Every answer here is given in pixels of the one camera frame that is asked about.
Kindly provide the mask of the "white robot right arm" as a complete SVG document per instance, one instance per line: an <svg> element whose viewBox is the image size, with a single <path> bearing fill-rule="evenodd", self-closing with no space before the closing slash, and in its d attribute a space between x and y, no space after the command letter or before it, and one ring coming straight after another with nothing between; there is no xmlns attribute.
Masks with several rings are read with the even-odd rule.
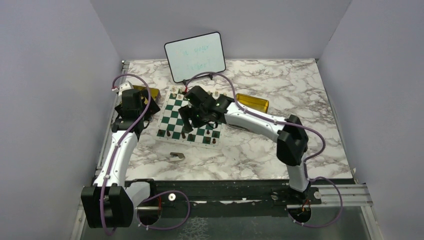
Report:
<svg viewBox="0 0 424 240"><path fill-rule="evenodd" d="M276 143L276 157L287 167L289 199L300 204L308 198L310 183L304 160L309 137L298 117L269 115L223 94L214 98L200 86L191 88L184 98L188 104L178 109L184 132L190 133L209 123L221 123L267 137Z"/></svg>

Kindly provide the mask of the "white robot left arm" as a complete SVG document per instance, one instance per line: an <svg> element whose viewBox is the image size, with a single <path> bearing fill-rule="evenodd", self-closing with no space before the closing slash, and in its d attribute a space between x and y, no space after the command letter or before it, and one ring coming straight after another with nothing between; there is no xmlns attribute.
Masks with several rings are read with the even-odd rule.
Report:
<svg viewBox="0 0 424 240"><path fill-rule="evenodd" d="M111 145L104 166L91 186L81 191L81 201L90 228L127 228L134 216L134 203L124 188L131 155L146 128L144 122L160 108L149 89L119 92L121 103L111 125Z"/></svg>

